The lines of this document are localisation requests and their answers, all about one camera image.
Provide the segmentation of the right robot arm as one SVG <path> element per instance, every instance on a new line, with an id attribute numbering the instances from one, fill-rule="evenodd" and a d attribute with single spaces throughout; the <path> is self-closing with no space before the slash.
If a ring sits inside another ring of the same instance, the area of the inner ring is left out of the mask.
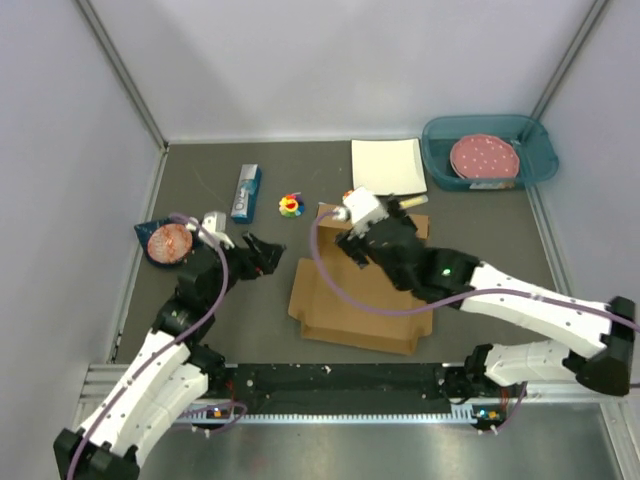
<path id="1" fill-rule="evenodd" d="M 635 343 L 631 300 L 565 296 L 473 255 L 429 247 L 405 214 L 355 222 L 335 243 L 359 267 L 375 263 L 396 290 L 430 307 L 449 306 L 542 335 L 529 344 L 475 347 L 463 367 L 474 393 L 487 396 L 500 386 L 568 380 L 604 395 L 629 393 Z"/>

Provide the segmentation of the brown cardboard box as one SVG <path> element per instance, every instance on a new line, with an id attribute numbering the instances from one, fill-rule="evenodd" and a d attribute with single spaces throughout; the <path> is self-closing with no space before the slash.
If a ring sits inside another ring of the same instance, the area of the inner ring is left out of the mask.
<path id="1" fill-rule="evenodd" d="M 335 244 L 347 223 L 329 217 L 313 229 L 329 280 L 347 295 L 341 298 L 312 258 L 298 261 L 288 314 L 306 339 L 386 353 L 411 355 L 420 339 L 433 332 L 433 313 L 409 292 L 396 290 L 383 270 L 370 263 L 359 268 Z"/>

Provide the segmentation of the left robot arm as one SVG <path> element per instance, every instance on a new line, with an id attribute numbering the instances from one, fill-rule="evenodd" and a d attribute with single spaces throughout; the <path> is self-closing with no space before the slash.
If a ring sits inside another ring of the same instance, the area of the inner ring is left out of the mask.
<path id="1" fill-rule="evenodd" d="M 271 275 L 284 246 L 246 232 L 242 247 L 207 235 L 177 274 L 134 360 L 94 412 L 64 429 L 53 449 L 63 479 L 136 479 L 158 441 L 202 395 L 226 387 L 222 355 L 202 345 L 224 296 L 239 281 Z"/>

